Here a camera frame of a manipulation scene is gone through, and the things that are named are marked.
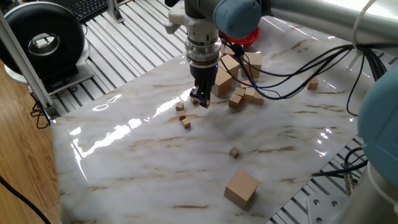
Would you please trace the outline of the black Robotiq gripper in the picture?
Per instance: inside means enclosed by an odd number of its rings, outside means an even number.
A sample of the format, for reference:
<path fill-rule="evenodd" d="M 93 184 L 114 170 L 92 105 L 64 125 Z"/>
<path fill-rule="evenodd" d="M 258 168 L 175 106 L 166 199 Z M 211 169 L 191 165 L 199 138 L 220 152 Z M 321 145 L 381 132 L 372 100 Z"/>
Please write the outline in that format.
<path fill-rule="evenodd" d="M 195 79 L 195 87 L 192 88 L 190 97 L 195 101 L 199 101 L 200 106 L 204 108 L 209 108 L 210 106 L 211 88 L 214 85 L 217 72 L 217 65 L 207 68 L 190 66 L 190 73 Z"/>

